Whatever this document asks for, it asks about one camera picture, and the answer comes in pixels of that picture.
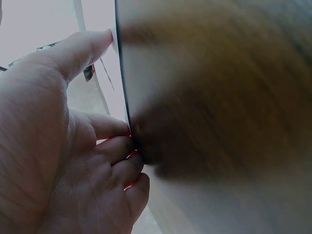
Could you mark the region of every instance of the dark edge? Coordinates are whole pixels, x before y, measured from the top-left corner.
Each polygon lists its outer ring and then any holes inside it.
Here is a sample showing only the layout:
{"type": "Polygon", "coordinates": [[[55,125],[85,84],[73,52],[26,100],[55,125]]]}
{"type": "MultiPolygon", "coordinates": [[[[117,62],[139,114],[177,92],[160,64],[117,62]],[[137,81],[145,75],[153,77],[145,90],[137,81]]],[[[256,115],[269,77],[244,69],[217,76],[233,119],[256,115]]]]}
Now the dark edge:
{"type": "Polygon", "coordinates": [[[121,49],[121,33],[120,33],[120,27],[119,27],[119,21],[118,21],[118,6],[117,1],[115,0],[115,18],[116,18],[116,32],[117,32],[117,44],[118,44],[118,52],[119,52],[119,63],[120,63],[120,72],[121,72],[121,81],[122,81],[122,87],[123,87],[123,94],[125,96],[125,103],[126,103],[126,110],[127,110],[127,117],[129,121],[129,127],[130,131],[132,130],[131,127],[131,120],[130,120],[130,113],[129,113],[129,105],[128,105],[128,98],[127,98],[127,92],[126,92],[126,85],[125,85],[125,79],[124,79],[124,73],[123,73],[123,64],[122,64],[122,49],[121,49]]]}

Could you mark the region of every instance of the white surface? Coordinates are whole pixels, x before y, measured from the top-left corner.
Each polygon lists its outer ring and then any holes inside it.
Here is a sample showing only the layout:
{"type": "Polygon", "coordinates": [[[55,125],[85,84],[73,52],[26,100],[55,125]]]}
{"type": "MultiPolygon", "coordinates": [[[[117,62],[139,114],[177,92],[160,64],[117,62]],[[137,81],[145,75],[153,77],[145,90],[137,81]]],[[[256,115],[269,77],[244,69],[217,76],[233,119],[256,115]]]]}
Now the white surface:
{"type": "MultiPolygon", "coordinates": [[[[103,31],[112,28],[112,31],[115,31],[114,0],[81,0],[81,5],[86,30],[103,31]]],[[[96,62],[95,69],[98,82],[105,96],[110,115],[127,122],[119,55],[110,46],[102,59],[115,89],[112,88],[102,63],[100,61],[96,62]]]]}
{"type": "Polygon", "coordinates": [[[2,66],[78,31],[72,0],[4,0],[2,9],[2,66]]]}

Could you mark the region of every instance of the skin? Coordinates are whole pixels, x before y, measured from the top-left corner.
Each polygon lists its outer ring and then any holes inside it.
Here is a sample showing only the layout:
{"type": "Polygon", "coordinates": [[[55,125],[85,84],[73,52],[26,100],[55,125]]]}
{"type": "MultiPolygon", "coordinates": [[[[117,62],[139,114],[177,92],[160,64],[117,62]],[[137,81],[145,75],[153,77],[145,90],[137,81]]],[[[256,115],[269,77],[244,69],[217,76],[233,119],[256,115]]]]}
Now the skin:
{"type": "Polygon", "coordinates": [[[131,232],[149,178],[128,126],[69,110],[66,97],[111,42],[110,31],[77,33],[0,77],[0,233],[131,232]]]}

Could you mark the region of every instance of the white wall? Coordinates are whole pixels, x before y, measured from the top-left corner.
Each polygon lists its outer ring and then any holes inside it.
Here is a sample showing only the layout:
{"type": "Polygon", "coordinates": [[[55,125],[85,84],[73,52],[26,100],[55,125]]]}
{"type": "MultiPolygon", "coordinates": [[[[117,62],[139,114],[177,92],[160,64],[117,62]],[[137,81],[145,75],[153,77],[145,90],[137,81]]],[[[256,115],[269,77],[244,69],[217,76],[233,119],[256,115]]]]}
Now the white wall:
{"type": "Polygon", "coordinates": [[[78,30],[73,0],[3,0],[0,65],[78,30]]]}

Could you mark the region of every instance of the palm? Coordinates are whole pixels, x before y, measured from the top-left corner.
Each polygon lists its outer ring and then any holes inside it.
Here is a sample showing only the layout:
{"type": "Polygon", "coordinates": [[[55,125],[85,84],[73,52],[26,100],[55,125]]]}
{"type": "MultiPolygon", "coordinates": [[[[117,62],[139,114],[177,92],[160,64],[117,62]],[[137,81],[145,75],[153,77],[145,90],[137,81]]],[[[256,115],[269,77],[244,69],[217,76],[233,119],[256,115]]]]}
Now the palm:
{"type": "Polygon", "coordinates": [[[25,58],[0,80],[0,232],[129,233],[146,205],[141,158],[125,160],[134,151],[127,125],[68,110],[68,81],[111,42],[89,35],[25,58]]]}

